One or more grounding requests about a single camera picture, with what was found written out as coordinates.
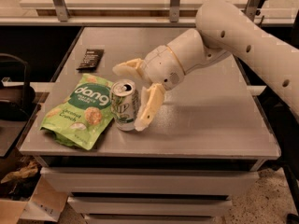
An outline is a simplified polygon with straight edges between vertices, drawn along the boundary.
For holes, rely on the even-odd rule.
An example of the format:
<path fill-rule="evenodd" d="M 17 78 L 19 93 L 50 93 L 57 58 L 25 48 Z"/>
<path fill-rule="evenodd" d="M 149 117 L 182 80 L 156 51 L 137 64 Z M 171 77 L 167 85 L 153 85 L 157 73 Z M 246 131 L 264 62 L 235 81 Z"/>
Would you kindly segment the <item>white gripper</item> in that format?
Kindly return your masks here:
<path fill-rule="evenodd" d="M 140 58 L 119 63 L 112 68 L 117 76 L 144 78 L 153 83 L 141 90 L 141 104 L 135 120 L 135 129 L 146 129 L 164 102 L 165 90 L 174 89 L 183 81 L 185 74 L 181 64 L 168 46 L 159 46 L 144 60 Z"/>

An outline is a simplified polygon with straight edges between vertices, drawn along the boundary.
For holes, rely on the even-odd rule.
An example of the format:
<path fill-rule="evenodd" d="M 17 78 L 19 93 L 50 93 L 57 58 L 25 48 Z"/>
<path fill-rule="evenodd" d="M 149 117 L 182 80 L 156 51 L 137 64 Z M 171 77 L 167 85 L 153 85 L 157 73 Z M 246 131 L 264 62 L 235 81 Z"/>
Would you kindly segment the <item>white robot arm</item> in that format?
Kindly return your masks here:
<path fill-rule="evenodd" d="M 299 50 L 266 33 L 234 5 L 206 1 L 189 29 L 143 59 L 113 67 L 118 76 L 133 76 L 150 84 L 141 92 L 135 128 L 147 128 L 174 89 L 197 68 L 218 63 L 233 54 L 241 59 L 292 112 L 299 114 Z"/>

